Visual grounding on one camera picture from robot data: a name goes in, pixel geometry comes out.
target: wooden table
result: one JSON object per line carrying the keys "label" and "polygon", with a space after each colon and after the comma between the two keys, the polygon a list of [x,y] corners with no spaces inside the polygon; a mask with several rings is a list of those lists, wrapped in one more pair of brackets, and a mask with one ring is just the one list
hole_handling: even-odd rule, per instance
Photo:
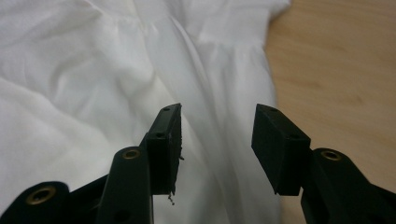
{"label": "wooden table", "polygon": [[[292,0],[266,52],[278,106],[312,138],[396,192],[396,1]],[[282,199],[283,223],[305,223]]]}

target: white cloth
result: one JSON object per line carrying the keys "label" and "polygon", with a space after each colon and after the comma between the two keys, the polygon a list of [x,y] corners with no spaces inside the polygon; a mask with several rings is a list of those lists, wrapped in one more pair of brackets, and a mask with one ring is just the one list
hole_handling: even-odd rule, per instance
{"label": "white cloth", "polygon": [[0,1],[0,212],[40,182],[105,175],[182,103],[176,205],[155,196],[155,223],[278,223],[250,139],[255,105],[275,105],[262,46],[288,4]]}

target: screw hole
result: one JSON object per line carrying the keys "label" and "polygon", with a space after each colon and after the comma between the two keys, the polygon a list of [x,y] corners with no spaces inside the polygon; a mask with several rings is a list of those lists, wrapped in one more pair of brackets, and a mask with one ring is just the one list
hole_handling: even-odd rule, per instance
{"label": "screw hole", "polygon": [[140,156],[140,151],[137,149],[129,149],[129,150],[125,151],[124,153],[122,153],[122,157],[125,160],[135,159],[135,158],[138,158],[139,156]]}
{"label": "screw hole", "polygon": [[116,222],[124,222],[129,219],[131,214],[126,210],[120,210],[116,214],[114,214],[114,220]]}
{"label": "screw hole", "polygon": [[36,190],[35,192],[31,193],[27,199],[26,203],[30,205],[41,204],[49,200],[55,195],[56,188],[53,186],[46,186],[41,189]]}
{"label": "screw hole", "polygon": [[332,152],[332,151],[322,151],[321,155],[331,161],[340,161],[341,156],[338,153]]}

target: brass screw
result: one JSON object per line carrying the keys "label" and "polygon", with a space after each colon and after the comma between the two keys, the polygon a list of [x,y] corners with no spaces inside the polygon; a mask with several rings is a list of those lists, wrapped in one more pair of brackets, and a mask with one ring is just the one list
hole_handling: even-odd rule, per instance
{"label": "brass screw", "polygon": [[324,158],[331,160],[331,161],[340,161],[342,159],[340,154],[333,152],[333,151],[322,151],[320,154]]}
{"label": "brass screw", "polygon": [[137,149],[129,149],[122,153],[122,157],[125,160],[133,160],[140,156],[140,151]]}
{"label": "brass screw", "polygon": [[46,186],[41,189],[36,190],[31,193],[27,199],[26,203],[30,205],[37,205],[48,201],[55,195],[56,188],[53,186]]}

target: white garment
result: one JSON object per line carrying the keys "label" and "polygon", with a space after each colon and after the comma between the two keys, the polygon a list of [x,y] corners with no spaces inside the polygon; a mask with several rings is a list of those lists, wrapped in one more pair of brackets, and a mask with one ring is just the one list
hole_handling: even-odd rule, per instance
{"label": "white garment", "polygon": [[250,139],[275,105],[262,52],[289,0],[0,1],[0,212],[25,189],[105,175],[182,103],[176,202],[155,223],[278,223]]}

